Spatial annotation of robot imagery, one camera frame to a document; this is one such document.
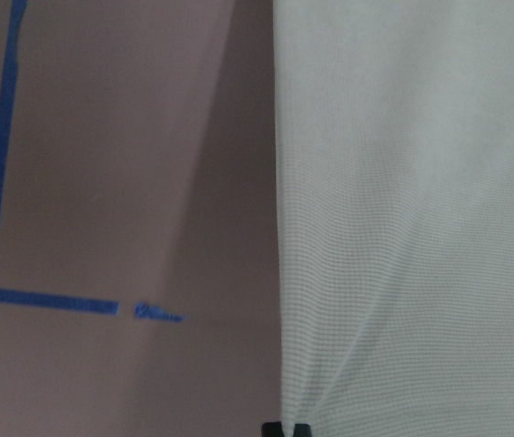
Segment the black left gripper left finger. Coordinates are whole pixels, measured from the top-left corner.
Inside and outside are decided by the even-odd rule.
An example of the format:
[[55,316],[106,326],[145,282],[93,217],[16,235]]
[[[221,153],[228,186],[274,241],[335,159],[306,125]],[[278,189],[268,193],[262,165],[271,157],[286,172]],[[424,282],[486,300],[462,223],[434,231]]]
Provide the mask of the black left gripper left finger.
[[261,437],[283,437],[281,422],[265,422],[261,425]]

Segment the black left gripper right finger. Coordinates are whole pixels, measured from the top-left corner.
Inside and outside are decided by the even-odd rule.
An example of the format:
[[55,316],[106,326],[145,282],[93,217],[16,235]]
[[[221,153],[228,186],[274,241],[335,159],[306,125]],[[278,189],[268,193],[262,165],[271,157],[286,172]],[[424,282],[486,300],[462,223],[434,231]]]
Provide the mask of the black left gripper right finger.
[[293,437],[311,437],[311,427],[306,423],[296,423],[293,429]]

